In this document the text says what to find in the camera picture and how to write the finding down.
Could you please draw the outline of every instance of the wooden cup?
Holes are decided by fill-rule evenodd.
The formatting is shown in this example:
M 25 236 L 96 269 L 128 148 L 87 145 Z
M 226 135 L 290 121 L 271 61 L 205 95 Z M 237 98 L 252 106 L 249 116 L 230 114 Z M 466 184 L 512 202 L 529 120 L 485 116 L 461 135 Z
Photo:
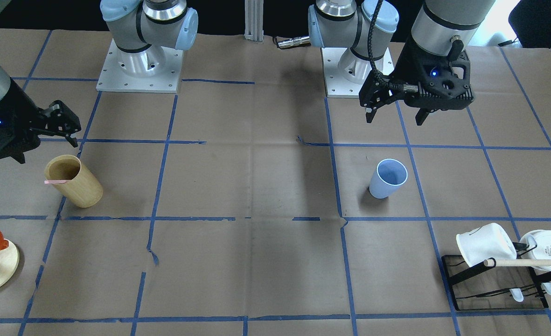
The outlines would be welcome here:
M 51 160 L 45 167 L 45 178 L 68 180 L 53 186 L 80 208 L 94 206 L 103 196 L 101 183 L 74 155 L 60 155 Z

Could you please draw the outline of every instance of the light blue joint cap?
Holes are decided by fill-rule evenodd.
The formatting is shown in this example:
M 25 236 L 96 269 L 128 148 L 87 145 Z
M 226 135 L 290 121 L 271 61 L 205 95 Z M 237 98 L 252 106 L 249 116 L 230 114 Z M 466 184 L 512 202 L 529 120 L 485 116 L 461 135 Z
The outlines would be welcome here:
M 316 11 L 314 5 L 309 7 L 309 37 L 311 38 L 311 45 L 313 47 L 324 48 L 323 36 L 321 36 L 321 29 L 319 28 L 319 21 L 316 19 Z
M 363 13 L 369 19 L 369 22 L 373 19 L 376 7 L 377 0 L 364 0 L 363 2 Z M 381 9 L 379 9 L 375 26 L 386 33 L 392 34 L 398 27 L 398 22 L 399 14 L 397 9 L 389 2 L 384 1 L 381 4 Z
M 188 8 L 182 28 L 178 34 L 178 40 L 175 41 L 175 48 L 178 50 L 188 50 L 196 40 L 196 32 L 199 28 L 199 14 L 194 8 Z
M 142 0 L 101 0 L 101 13 L 106 22 L 116 21 L 135 10 Z

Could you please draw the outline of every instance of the white cup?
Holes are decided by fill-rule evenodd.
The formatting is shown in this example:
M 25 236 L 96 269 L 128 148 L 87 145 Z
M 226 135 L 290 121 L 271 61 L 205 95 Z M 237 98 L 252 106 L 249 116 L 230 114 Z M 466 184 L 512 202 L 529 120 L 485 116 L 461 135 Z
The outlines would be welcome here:
M 373 177 L 369 192 L 375 198 L 386 198 L 393 194 L 408 179 L 408 170 L 402 162 L 385 159 L 379 162 Z
M 456 235 L 456 243 L 468 266 L 485 259 L 516 259 L 516 248 L 508 234 L 497 223 Z

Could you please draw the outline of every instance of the metal post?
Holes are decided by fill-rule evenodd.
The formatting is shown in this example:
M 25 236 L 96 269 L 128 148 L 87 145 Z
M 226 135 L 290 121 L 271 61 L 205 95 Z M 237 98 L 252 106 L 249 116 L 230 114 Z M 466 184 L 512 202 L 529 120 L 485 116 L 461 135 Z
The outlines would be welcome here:
M 263 42 L 263 0 L 244 0 L 246 8 L 246 30 L 244 38 Z

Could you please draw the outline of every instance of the wooden dowel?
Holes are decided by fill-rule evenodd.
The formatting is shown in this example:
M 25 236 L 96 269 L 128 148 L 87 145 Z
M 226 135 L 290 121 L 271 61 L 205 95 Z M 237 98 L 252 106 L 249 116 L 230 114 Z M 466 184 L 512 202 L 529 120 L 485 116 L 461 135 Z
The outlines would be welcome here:
M 531 267 L 544 267 L 551 266 L 551 260 L 549 259 L 513 259 L 513 260 L 494 260 L 487 259 L 484 261 L 485 266 L 488 267 L 505 267 L 505 266 L 531 266 Z

